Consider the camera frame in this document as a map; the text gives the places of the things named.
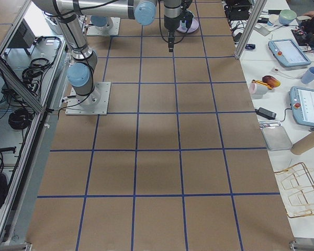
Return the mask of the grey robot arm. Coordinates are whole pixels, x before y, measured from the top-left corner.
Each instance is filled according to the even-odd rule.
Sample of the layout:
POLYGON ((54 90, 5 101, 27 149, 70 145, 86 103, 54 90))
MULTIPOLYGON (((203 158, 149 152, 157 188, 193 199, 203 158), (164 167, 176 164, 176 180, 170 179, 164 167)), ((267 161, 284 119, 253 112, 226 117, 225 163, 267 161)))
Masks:
POLYGON ((155 18, 156 1, 34 1, 45 14, 55 18, 71 50, 74 64, 67 71, 78 104, 83 107, 99 102, 94 83, 96 52, 91 49, 79 23, 80 16, 128 18, 150 25, 155 18))
POLYGON ((183 38, 176 40, 176 30, 181 23, 185 32, 190 30, 194 14, 189 10, 192 1, 92 1, 80 4, 80 11, 89 11, 94 16, 125 17, 148 26, 157 18, 161 38, 167 43, 168 51, 183 38))

